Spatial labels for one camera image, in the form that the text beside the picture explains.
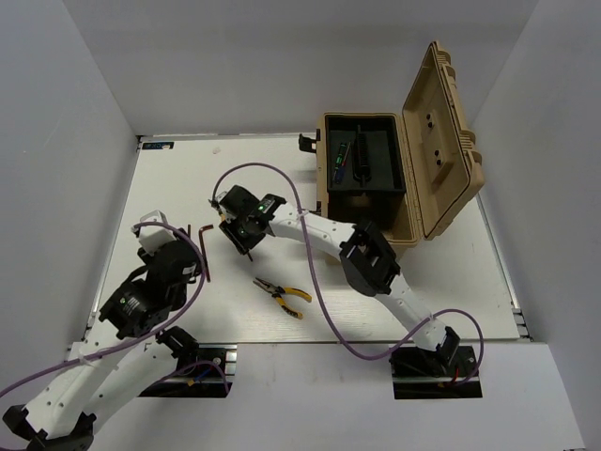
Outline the yellow black needle-nose pliers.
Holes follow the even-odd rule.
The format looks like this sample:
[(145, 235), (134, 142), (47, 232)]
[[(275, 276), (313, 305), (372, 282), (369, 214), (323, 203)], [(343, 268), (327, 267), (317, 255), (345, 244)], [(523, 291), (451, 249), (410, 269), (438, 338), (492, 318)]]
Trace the yellow black needle-nose pliers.
[(210, 206), (218, 213), (220, 221), (222, 222), (225, 219), (225, 215), (219, 202), (215, 198), (210, 199), (208, 202)]

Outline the tan plastic toolbox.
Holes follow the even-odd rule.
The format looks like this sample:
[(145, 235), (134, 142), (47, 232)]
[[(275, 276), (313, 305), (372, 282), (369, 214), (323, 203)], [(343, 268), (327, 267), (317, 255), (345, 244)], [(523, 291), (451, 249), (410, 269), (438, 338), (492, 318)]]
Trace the tan plastic toolbox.
[[(407, 192), (329, 193), (326, 115), (394, 116)], [(429, 43), (400, 112), (327, 112), (316, 129), (316, 201), (328, 202), (327, 218), (372, 220), (399, 254), (441, 235), (485, 184), (482, 156), (463, 111), (452, 58), (437, 41)]]

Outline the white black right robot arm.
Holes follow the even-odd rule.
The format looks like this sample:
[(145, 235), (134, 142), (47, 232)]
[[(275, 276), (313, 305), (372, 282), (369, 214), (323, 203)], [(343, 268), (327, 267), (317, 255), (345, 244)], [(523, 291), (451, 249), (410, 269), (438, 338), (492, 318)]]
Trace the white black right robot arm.
[(458, 362), (459, 336), (413, 293), (393, 248), (375, 223), (340, 223), (298, 208), (275, 194), (259, 199), (235, 185), (210, 201), (222, 217), (220, 229), (246, 255), (266, 236), (309, 244), (342, 264), (355, 291), (384, 305), (407, 329), (425, 366), (443, 375)]

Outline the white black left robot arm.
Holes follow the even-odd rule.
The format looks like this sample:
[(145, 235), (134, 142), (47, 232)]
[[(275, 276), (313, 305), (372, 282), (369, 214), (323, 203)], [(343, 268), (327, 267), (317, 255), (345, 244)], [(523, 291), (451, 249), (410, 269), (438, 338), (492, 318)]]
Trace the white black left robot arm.
[(110, 401), (106, 380), (116, 378), (121, 408), (144, 388), (140, 374), (128, 376), (117, 365), (126, 350), (149, 338), (163, 344), (175, 321), (192, 305), (187, 286), (201, 273), (202, 255), (187, 238), (144, 244), (142, 267), (123, 282), (100, 309), (81, 356), (52, 367), (55, 378), (25, 405), (10, 407), (3, 421), (26, 440), (30, 450), (86, 450)]

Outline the blue red handled screwdriver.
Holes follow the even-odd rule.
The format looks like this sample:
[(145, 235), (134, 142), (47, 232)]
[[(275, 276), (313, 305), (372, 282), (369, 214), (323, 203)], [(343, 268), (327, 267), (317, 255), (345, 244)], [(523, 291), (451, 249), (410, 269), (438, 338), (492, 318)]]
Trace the blue red handled screwdriver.
[(346, 167), (344, 165), (339, 165), (335, 168), (334, 170), (334, 174), (333, 174), (333, 183), (334, 184), (341, 184), (343, 179), (344, 179), (344, 175), (346, 172)]

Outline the black green precision screwdriver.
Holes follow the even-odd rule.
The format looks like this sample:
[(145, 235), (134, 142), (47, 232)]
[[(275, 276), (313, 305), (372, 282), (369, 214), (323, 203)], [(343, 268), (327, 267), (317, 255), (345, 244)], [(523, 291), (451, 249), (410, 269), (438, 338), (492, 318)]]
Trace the black green precision screwdriver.
[(334, 160), (334, 168), (338, 169), (346, 164), (348, 152), (350, 150), (350, 142), (342, 142), (337, 150), (336, 158)]

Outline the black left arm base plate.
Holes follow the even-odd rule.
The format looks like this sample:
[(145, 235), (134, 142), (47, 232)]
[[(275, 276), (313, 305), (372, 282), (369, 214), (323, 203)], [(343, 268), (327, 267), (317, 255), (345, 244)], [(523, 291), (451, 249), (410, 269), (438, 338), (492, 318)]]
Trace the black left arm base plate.
[(154, 382), (139, 397), (217, 398), (228, 396), (237, 367), (237, 345), (200, 345), (179, 359), (175, 374)]

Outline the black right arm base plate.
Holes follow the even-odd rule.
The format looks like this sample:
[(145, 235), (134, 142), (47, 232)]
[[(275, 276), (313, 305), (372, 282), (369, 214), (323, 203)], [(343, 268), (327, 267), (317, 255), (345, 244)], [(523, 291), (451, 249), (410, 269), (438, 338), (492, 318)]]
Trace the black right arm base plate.
[(460, 384), (477, 363), (473, 347), (460, 346), (448, 369), (435, 369), (424, 359), (421, 350), (404, 347), (392, 353), (393, 395), (396, 400), (482, 398), (483, 391), (476, 373)]

